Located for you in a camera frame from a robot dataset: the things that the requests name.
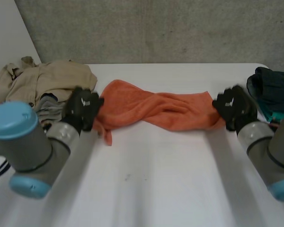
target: khaki garment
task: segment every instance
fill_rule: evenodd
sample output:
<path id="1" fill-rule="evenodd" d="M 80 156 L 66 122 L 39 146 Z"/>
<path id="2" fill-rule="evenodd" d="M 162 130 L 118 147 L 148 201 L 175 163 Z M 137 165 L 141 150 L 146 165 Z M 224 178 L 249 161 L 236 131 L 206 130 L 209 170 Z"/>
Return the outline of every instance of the khaki garment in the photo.
<path id="1" fill-rule="evenodd" d="M 34 108 L 44 93 L 52 93 L 58 102 L 64 102 L 75 87 L 92 91 L 97 83 L 87 65 L 72 61 L 35 65 L 31 57 L 21 61 L 22 68 L 8 64 L 0 72 L 0 104 L 18 100 Z"/>

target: white wall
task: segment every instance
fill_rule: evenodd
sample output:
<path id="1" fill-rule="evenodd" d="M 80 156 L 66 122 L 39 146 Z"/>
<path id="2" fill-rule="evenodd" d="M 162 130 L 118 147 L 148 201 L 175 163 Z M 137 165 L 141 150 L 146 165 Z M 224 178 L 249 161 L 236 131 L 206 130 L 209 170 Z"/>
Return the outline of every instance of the white wall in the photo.
<path id="1" fill-rule="evenodd" d="M 23 56 L 40 62 L 14 0 L 0 0 L 0 70 L 7 63 L 20 64 Z"/>

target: table surface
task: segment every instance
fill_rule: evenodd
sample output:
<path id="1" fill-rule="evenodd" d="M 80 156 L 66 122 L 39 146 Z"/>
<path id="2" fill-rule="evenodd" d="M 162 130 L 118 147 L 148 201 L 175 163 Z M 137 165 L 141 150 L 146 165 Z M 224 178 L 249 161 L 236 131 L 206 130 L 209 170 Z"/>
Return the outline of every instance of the table surface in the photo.
<path id="1" fill-rule="evenodd" d="M 90 65 L 97 91 L 122 79 L 152 92 L 216 97 L 245 86 L 260 64 Z M 113 131 L 106 146 L 83 133 L 48 196 L 23 198 L 0 178 L 0 227 L 284 227 L 277 202 L 235 133 L 170 132 L 146 122 Z"/>

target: concrete wall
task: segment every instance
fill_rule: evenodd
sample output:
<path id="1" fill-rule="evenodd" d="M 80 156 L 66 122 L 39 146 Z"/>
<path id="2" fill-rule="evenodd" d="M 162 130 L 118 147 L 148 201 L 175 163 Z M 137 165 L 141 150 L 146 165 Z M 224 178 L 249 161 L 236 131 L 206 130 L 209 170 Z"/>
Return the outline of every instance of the concrete wall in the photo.
<path id="1" fill-rule="evenodd" d="M 284 70 L 284 0 L 16 0 L 42 61 Z"/>

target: orange towel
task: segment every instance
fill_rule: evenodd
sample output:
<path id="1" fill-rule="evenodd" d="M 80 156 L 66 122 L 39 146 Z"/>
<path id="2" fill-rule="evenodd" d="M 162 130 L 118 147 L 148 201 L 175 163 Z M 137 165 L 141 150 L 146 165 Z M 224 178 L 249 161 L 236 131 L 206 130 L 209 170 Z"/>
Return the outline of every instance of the orange towel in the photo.
<path id="1" fill-rule="evenodd" d="M 122 80 L 114 80 L 104 89 L 105 99 L 94 129 L 107 145 L 112 145 L 111 130 L 146 121 L 170 131 L 216 129 L 225 125 L 212 106 L 208 92 L 176 95 L 144 91 Z"/>

